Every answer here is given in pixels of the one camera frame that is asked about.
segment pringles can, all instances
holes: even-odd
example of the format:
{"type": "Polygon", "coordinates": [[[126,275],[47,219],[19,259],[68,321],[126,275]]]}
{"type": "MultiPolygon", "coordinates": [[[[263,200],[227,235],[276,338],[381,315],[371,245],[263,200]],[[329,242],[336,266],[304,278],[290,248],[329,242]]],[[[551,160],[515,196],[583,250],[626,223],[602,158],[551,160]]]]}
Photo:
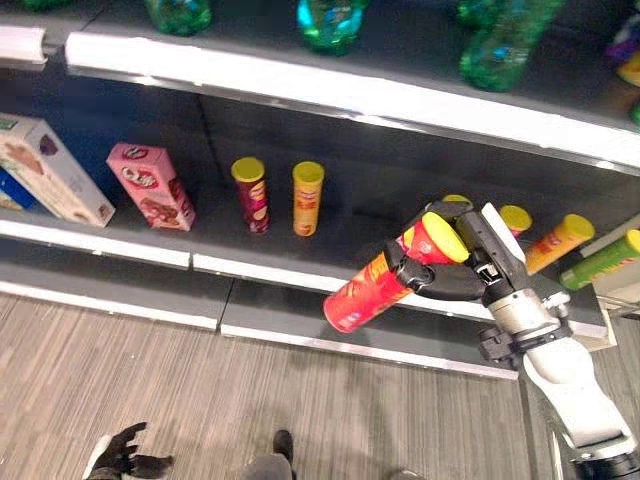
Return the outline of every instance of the pringles can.
{"type": "Polygon", "coordinates": [[[533,224],[529,212],[517,205],[503,205],[499,212],[511,234],[516,238],[522,232],[529,230],[533,224]]]}
{"type": "MultiPolygon", "coordinates": [[[[396,242],[406,255],[423,264],[462,263],[469,257],[464,243],[442,217],[425,213],[396,242]]],[[[324,315],[342,333],[353,332],[411,293],[389,270],[380,253],[346,285],[324,301],[324,315]]]]}
{"type": "Polygon", "coordinates": [[[301,237],[316,232],[322,199],[324,168],[316,162],[301,162],[293,168],[293,231],[301,237]]]}
{"type": "Polygon", "coordinates": [[[231,165],[236,181],[238,198],[244,209],[244,218],[251,233],[264,233],[269,228],[267,186],[264,165],[255,157],[244,157],[231,165]]]}
{"type": "Polygon", "coordinates": [[[601,248],[560,275],[570,290],[589,285],[596,278],[615,272],[640,257],[640,230],[628,230],[615,242],[601,248]]]}
{"type": "Polygon", "coordinates": [[[591,222],[570,213],[560,225],[531,245],[525,252],[529,275],[539,272],[550,263],[569,253],[596,233],[591,222]]]}
{"type": "Polygon", "coordinates": [[[473,202],[459,193],[450,193],[442,197],[443,202],[466,202],[473,207],[473,202]]]}

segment shoe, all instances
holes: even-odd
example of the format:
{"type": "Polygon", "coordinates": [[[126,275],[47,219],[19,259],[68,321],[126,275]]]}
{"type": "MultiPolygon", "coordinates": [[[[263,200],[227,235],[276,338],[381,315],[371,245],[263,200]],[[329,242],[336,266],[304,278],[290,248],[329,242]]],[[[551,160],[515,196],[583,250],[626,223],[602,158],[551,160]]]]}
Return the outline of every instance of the shoe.
{"type": "Polygon", "coordinates": [[[289,464],[293,463],[293,437],[288,430],[278,430],[273,436],[273,453],[280,453],[289,464]]]}

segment orange pringles can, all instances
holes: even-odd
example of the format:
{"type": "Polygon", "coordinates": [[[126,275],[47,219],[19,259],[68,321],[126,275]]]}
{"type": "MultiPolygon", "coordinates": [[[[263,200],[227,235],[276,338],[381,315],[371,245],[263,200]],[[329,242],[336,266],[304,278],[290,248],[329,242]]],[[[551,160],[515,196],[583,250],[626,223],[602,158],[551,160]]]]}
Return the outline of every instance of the orange pringles can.
{"type": "Polygon", "coordinates": [[[265,233],[269,228],[269,211],[264,165],[255,157],[240,158],[231,165],[231,175],[236,181],[249,231],[265,233]]]}
{"type": "Polygon", "coordinates": [[[322,200],[324,168],[316,162],[301,162],[293,168],[293,231],[301,237],[316,232],[322,200]]]}
{"type": "Polygon", "coordinates": [[[503,205],[500,207],[500,216],[516,238],[522,232],[529,230],[533,224],[529,212],[517,205],[503,205]]]}
{"type": "MultiPolygon", "coordinates": [[[[469,257],[464,243],[442,217],[425,213],[396,242],[411,258],[423,263],[462,263],[469,257]]],[[[350,333],[411,293],[389,270],[380,253],[346,285],[324,301],[329,323],[350,333]]]]}
{"type": "Polygon", "coordinates": [[[569,253],[596,233],[589,220],[575,213],[565,216],[560,225],[531,245],[525,252],[529,275],[569,253]]]}

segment yellow pringles can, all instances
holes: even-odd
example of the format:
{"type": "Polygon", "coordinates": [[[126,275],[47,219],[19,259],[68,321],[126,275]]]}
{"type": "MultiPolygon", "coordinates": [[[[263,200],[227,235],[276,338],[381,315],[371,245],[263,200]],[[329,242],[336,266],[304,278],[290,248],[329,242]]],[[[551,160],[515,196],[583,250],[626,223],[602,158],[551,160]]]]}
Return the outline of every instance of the yellow pringles can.
{"type": "Polygon", "coordinates": [[[529,275],[539,272],[550,263],[569,253],[596,233],[589,220],[570,213],[560,225],[531,245],[525,252],[529,275]]]}
{"type": "Polygon", "coordinates": [[[301,237],[316,232],[322,199],[324,168],[316,162],[301,162],[293,168],[293,231],[301,237]]]}

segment bottle cap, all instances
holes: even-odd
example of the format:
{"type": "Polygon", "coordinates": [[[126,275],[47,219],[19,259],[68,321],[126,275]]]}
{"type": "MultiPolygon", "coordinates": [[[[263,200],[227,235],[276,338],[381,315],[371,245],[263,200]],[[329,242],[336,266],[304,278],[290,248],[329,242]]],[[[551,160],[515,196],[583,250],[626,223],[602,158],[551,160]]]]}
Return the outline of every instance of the bottle cap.
{"type": "Polygon", "coordinates": [[[589,220],[575,213],[570,213],[564,217],[562,224],[568,233],[583,238],[584,240],[589,240],[596,233],[596,229],[589,220]]]}
{"type": "Polygon", "coordinates": [[[264,165],[256,157],[244,157],[231,165],[231,175],[238,182],[257,182],[264,176],[264,165]]]}
{"type": "Polygon", "coordinates": [[[293,167],[293,178],[307,184],[321,183],[324,179],[324,168],[316,162],[300,162],[293,167]]]}
{"type": "Polygon", "coordinates": [[[445,195],[442,197],[443,202],[467,202],[469,205],[473,206],[471,200],[469,200],[464,195],[459,195],[457,193],[450,193],[449,195],[445,195]]]}
{"type": "Polygon", "coordinates": [[[422,216],[422,225],[438,249],[456,263],[469,258],[469,251],[456,231],[440,215],[427,212],[422,216]]]}
{"type": "Polygon", "coordinates": [[[533,223],[529,212],[517,205],[503,205],[500,207],[500,216],[510,230],[524,232],[528,230],[533,223]]]}
{"type": "Polygon", "coordinates": [[[628,230],[625,234],[627,243],[636,252],[640,253],[640,230],[628,230]]]}

